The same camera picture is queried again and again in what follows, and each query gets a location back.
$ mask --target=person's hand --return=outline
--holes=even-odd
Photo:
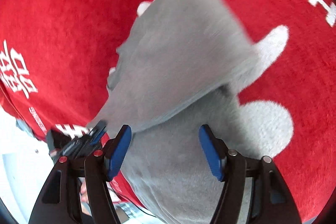
[[[87,195],[87,190],[86,190],[86,181],[84,180],[81,186],[81,201],[89,203],[89,197]]]

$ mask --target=white letter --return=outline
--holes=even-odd
[[[320,3],[323,8],[326,9],[326,11],[328,12],[325,18],[326,21],[331,27],[334,26],[336,21],[336,6],[333,2],[330,4],[330,7],[323,0],[308,0],[308,2],[314,7],[316,7],[317,3]]]

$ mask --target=folded gray cloth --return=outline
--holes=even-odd
[[[223,184],[211,175],[198,129],[207,123],[238,151],[247,147],[228,83],[257,62],[222,0],[155,0],[118,49],[109,98],[97,117],[133,138],[122,172],[141,202],[167,223],[209,223]]]

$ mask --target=blue gripper pad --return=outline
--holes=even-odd
[[[127,153],[128,147],[132,140],[132,130],[129,126],[122,126],[118,135],[114,139],[114,145],[116,145],[112,155],[110,157],[109,168],[107,177],[110,180],[118,175],[120,167],[124,161],[125,155]]]
[[[203,125],[199,128],[198,137],[201,143],[205,157],[207,158],[212,175],[214,175],[219,181],[223,181],[224,172],[222,166],[222,160],[216,151],[210,136],[207,132],[207,128]]]

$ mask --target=white surface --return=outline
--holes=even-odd
[[[0,197],[18,223],[26,224],[53,161],[46,143],[29,137],[15,122],[0,108]]]

